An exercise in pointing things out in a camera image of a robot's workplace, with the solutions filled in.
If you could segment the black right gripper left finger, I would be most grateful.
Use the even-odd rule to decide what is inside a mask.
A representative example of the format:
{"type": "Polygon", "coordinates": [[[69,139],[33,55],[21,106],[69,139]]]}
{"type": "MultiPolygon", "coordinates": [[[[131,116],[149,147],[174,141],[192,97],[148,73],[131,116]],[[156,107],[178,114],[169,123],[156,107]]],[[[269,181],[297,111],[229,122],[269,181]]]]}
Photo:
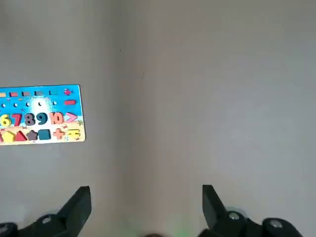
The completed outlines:
{"type": "Polygon", "coordinates": [[[89,186],[82,186],[55,214],[39,217],[32,224],[19,229],[13,222],[0,224],[2,237],[77,237],[92,210],[89,186]]]}

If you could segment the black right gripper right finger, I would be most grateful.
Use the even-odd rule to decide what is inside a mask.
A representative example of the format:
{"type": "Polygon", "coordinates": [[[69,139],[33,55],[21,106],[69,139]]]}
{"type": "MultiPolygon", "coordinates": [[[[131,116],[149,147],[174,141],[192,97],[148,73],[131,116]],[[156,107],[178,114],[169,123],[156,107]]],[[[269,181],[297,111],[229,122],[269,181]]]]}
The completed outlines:
{"type": "Polygon", "coordinates": [[[202,210],[208,228],[200,237],[302,237],[288,221],[266,218],[262,224],[237,211],[227,210],[212,185],[202,186],[202,210]]]}

